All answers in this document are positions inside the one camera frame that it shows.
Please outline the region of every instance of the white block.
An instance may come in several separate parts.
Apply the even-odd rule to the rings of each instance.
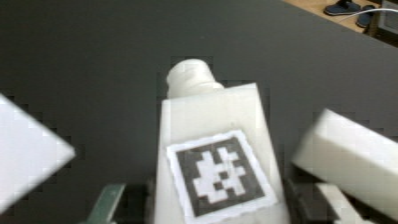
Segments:
[[[0,213],[73,156],[67,143],[0,95]]]
[[[398,220],[398,144],[330,110],[306,135],[293,163]]]
[[[275,192],[277,203],[274,204],[270,201],[272,203],[268,203],[268,207],[261,206],[261,209],[258,209],[259,206],[254,205],[254,212],[238,214],[238,217],[236,214],[222,214],[224,218],[217,223],[288,224],[290,215],[258,87],[250,84],[224,89],[222,85],[215,82],[206,64],[197,60],[188,60],[176,65],[169,73],[167,81],[171,84],[169,98],[174,99],[165,100],[162,104],[155,223],[181,224],[190,220],[185,218],[187,205],[181,206],[179,204],[183,190],[178,190],[174,185],[176,179],[171,170],[172,161],[167,159],[167,148],[171,153],[171,150],[181,150],[179,146],[183,148],[185,146],[192,147],[197,142],[195,140],[201,141],[203,139],[213,141],[224,136],[222,133],[233,133],[233,130],[242,130],[247,144],[252,148],[252,154],[258,159],[256,166],[261,168],[268,185]],[[222,147],[219,148],[219,153],[220,155],[226,154]],[[203,169],[201,175],[204,175],[208,172],[213,172],[213,169],[206,170],[206,168],[217,166],[219,168],[215,169],[222,169],[222,167],[213,163],[211,155],[206,154],[206,152],[204,154],[199,154],[199,156],[203,156],[199,157],[203,158],[203,161],[197,161],[195,164]],[[220,157],[233,160],[236,155],[231,154],[229,156],[226,157],[224,155]],[[236,175],[242,175],[243,173],[245,170],[236,167]],[[197,195],[210,194],[204,189],[211,189],[213,187],[210,185],[201,185],[201,181],[194,183]],[[242,189],[234,189],[236,194],[243,194],[242,192]],[[215,202],[217,200],[222,200],[226,197],[222,190],[210,197]],[[204,221],[210,223],[215,220],[217,219],[210,218]]]

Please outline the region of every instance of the white plastic object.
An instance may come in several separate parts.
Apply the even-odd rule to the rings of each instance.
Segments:
[[[179,82],[174,83],[174,80],[179,80],[176,76],[181,73],[185,73],[183,79],[192,81],[181,82],[187,85],[179,85]],[[194,74],[197,82],[190,79],[190,74]],[[199,60],[183,61],[176,65],[167,80],[171,85],[169,98],[172,99],[163,100],[162,104],[155,224],[185,223],[167,160],[167,147],[227,133],[231,130],[242,130],[245,133],[275,192],[277,204],[219,223],[288,224],[290,214],[256,84],[222,89],[220,84],[213,81],[206,63]]]
[[[398,144],[330,110],[304,137],[293,163],[398,220]]]
[[[167,84],[169,99],[224,89],[220,83],[215,82],[208,65],[197,59],[185,60],[183,63],[174,66],[167,76]]]
[[[352,207],[338,186],[329,183],[318,183],[316,187],[327,198],[334,212],[339,216],[339,221],[336,221],[334,224],[370,224],[371,222],[364,221],[362,217],[359,216],[357,210]]]
[[[0,94],[0,213],[73,156],[69,144]]]

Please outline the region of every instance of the dark surface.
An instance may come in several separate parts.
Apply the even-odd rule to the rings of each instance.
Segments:
[[[398,136],[398,49],[279,0],[4,0],[0,92],[78,157],[0,223],[76,223],[105,184],[155,175],[163,77],[197,56],[219,80],[258,82],[284,174],[325,107]]]
[[[291,223],[332,224],[339,220],[332,205],[313,183],[297,184],[284,180],[284,195],[290,202]]]

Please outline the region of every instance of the white tube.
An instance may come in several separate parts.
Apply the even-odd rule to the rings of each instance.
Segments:
[[[169,72],[167,84],[169,99],[224,89],[220,83],[215,82],[208,64],[197,59],[185,60],[178,63]]]

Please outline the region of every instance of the white foam block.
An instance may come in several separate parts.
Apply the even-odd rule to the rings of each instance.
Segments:
[[[220,223],[290,223],[281,176],[256,84],[163,101],[160,122],[155,223],[183,224],[185,213],[167,160],[167,147],[242,130],[268,177],[277,203]]]
[[[293,163],[398,220],[398,144],[330,110],[304,137]]]
[[[67,143],[0,95],[0,213],[73,156]]]

